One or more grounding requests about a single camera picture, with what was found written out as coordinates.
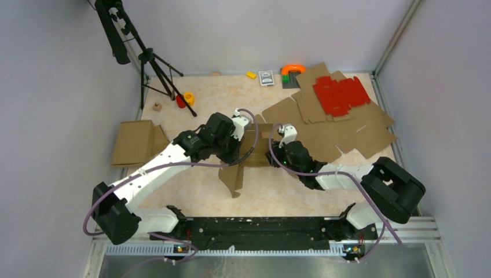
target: tripod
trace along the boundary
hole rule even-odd
[[[140,55],[138,55],[138,59],[140,60],[140,66],[141,66],[141,70],[140,70],[140,75],[141,75],[141,79],[140,79],[140,81],[141,81],[140,108],[143,109],[143,106],[144,106],[144,99],[143,99],[144,89],[145,89],[145,87],[148,87],[152,90],[155,90],[159,93],[162,93],[162,94],[169,96],[171,98],[171,100],[175,100],[175,95],[174,95],[174,92],[175,92],[177,94],[177,97],[180,97],[182,102],[191,111],[191,114],[196,117],[197,116],[196,112],[191,108],[191,106],[189,106],[189,104],[184,99],[184,96],[182,96],[182,94],[179,92],[179,90],[174,86],[174,83],[172,82],[172,80],[169,79],[169,77],[165,74],[165,72],[157,64],[157,61],[155,59],[159,60],[164,65],[168,66],[169,69],[175,71],[178,75],[184,76],[184,74],[179,72],[177,69],[175,69],[169,63],[167,63],[162,58],[160,58],[157,54],[155,54],[153,52],[153,49],[146,48],[145,44],[143,44],[143,41],[141,40],[140,36],[138,35],[138,32],[135,29],[135,26],[131,23],[130,18],[128,17],[126,12],[124,11],[122,3],[117,1],[115,3],[115,7],[118,9],[118,11],[116,12],[116,16],[120,19],[123,19],[124,22],[126,23],[125,27],[121,29],[122,33],[125,35],[128,35],[129,33],[131,33],[133,35],[133,38],[136,40],[136,42],[138,43],[138,45],[142,51],[142,53]],[[165,92],[163,92],[161,90],[157,90],[157,89],[152,88],[152,87],[145,84],[145,64],[146,63],[149,63],[150,66],[152,66],[153,70],[155,71],[155,74],[157,75],[160,82],[164,86]]]

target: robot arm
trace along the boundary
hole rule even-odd
[[[401,224],[408,222],[426,192],[421,182],[389,158],[381,157],[374,164],[365,166],[337,166],[319,162],[312,159],[309,151],[300,141],[295,141],[297,133],[293,126],[284,125],[279,129],[279,133],[283,139],[272,144],[275,157],[290,170],[309,173],[309,176],[298,175],[298,177],[310,189],[358,190],[351,178],[337,175],[339,171],[349,173],[361,184],[385,217]],[[270,152],[266,156],[273,167],[280,167]],[[315,173],[326,172],[334,174],[315,175]],[[356,229],[380,221],[380,217],[367,201],[349,206],[340,217],[346,219]]]
[[[181,132],[157,157],[142,166],[132,175],[107,186],[98,184],[93,191],[92,204],[95,204],[111,188],[120,186],[108,195],[92,213],[92,218],[101,227],[113,244],[121,244],[136,231],[171,232],[178,220],[168,210],[160,218],[142,219],[133,212],[155,189],[171,177],[189,169],[192,163],[216,155],[227,164],[235,164],[239,159],[239,148],[244,131],[251,120],[235,110],[232,118],[215,113],[199,132]]]

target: white wall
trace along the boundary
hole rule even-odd
[[[147,47],[185,74],[317,64],[371,71],[411,0],[123,1]]]
[[[382,73],[414,176],[459,277],[489,277],[491,2],[426,1]]]
[[[139,77],[112,58],[85,0],[0,5],[0,277],[79,277],[91,191]]]

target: tripod leg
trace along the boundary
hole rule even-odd
[[[155,54],[155,58],[157,58],[157,60],[161,61],[164,65],[168,66],[171,70],[173,70],[175,73],[177,73],[179,76],[183,77],[184,74],[180,71],[178,71],[177,69],[175,69],[173,66],[171,66],[168,62],[164,61],[164,59],[160,58],[160,56],[158,56],[157,54]]]
[[[145,89],[145,63],[143,61],[140,63],[140,82],[141,82],[141,95],[140,95],[140,109],[143,111],[143,94]]]
[[[153,68],[153,71],[155,71],[155,74],[157,75],[157,77],[159,78],[160,80],[160,83],[162,83],[162,85],[164,86],[164,89],[166,90],[167,92],[167,95],[172,99],[172,91],[169,89],[168,85],[167,85],[167,82],[164,80],[164,78],[162,77],[162,70],[160,69],[159,65],[157,65],[157,63],[155,62],[155,60],[151,60],[151,61],[148,61],[150,63],[150,65],[152,66]]]
[[[184,96],[181,95],[179,90],[174,86],[174,84],[169,79],[169,77],[166,75],[166,73],[164,71],[162,71],[162,69],[160,67],[159,67],[159,69],[160,69],[160,73],[162,74],[162,76],[166,79],[166,81],[169,83],[169,85],[172,87],[172,89],[174,89],[175,93],[177,94],[177,97],[180,97],[182,102],[184,102],[186,107],[188,107],[188,109],[191,111],[191,114],[195,117],[198,116],[198,114],[193,110],[193,108],[191,108],[191,106],[189,106],[188,102],[184,99]]]

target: flattened cardboard box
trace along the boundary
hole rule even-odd
[[[244,167],[269,167],[268,159],[265,154],[268,152],[269,132],[273,128],[272,124],[263,123],[264,120],[260,115],[256,116],[259,124],[259,139],[251,155],[242,163],[231,167],[225,167],[218,170],[218,178],[227,186],[232,198],[237,198],[240,193],[237,190],[243,186]],[[256,135],[255,125],[252,125],[244,133],[244,141],[240,146],[239,155],[243,156],[252,147]]]
[[[152,155],[154,127],[151,120],[134,120],[119,125],[112,154],[112,167],[140,167]]]
[[[153,128],[152,156],[161,153],[169,144],[170,141],[164,134],[161,125],[155,126]]]

